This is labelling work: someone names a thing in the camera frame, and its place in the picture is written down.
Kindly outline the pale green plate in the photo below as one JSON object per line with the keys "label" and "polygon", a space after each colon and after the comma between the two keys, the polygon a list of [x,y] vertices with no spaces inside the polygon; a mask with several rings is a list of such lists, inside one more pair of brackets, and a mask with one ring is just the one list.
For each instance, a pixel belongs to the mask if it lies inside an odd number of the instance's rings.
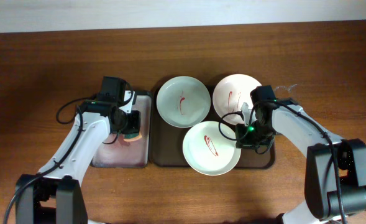
{"label": "pale green plate", "polygon": [[156,106],[160,117],[177,128],[192,127],[207,117],[211,98],[198,79],[179,76],[166,81],[159,89]]}

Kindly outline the white plate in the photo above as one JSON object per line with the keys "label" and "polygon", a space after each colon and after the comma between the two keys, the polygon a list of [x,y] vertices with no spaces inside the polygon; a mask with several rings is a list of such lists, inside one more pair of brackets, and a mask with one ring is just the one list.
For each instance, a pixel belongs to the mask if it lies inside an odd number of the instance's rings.
{"label": "white plate", "polygon": [[185,134],[182,151],[186,162],[204,175],[223,175],[238,163],[241,150],[236,148],[234,131],[216,121],[196,124]]}

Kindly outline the pink plate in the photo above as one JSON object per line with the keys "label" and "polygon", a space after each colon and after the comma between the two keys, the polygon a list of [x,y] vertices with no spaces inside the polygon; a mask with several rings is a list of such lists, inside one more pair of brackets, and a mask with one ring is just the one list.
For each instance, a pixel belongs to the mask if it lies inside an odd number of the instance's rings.
{"label": "pink plate", "polygon": [[221,118],[227,113],[240,111],[247,103],[249,109],[253,107],[250,92],[262,84],[255,78],[234,74],[223,78],[213,91],[213,107]]}

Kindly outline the orange green sponge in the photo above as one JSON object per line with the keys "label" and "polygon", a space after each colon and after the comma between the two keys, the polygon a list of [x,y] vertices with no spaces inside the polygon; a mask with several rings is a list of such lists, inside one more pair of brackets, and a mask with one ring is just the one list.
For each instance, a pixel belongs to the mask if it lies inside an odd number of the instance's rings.
{"label": "orange green sponge", "polygon": [[123,138],[125,142],[134,142],[138,141],[139,139],[142,139],[142,134],[140,131],[138,133],[125,134]]}

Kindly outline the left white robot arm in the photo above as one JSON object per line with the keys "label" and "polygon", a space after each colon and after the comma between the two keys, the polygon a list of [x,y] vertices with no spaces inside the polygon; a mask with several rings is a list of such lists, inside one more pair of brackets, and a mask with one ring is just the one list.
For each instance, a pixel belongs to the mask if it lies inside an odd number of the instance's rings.
{"label": "left white robot arm", "polygon": [[81,184],[100,145],[110,134],[139,132],[134,100],[85,100],[53,157],[35,175],[23,174],[9,203],[17,223],[91,223]]}

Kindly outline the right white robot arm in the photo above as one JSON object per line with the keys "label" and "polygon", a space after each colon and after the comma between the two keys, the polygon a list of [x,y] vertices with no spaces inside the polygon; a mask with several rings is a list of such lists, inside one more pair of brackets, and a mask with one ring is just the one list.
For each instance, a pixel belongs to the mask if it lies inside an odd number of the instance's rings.
{"label": "right white robot arm", "polygon": [[292,99],[258,100],[238,112],[237,147],[258,149],[284,135],[306,158],[304,202],[277,223],[346,223],[366,211],[366,144],[322,127]]}

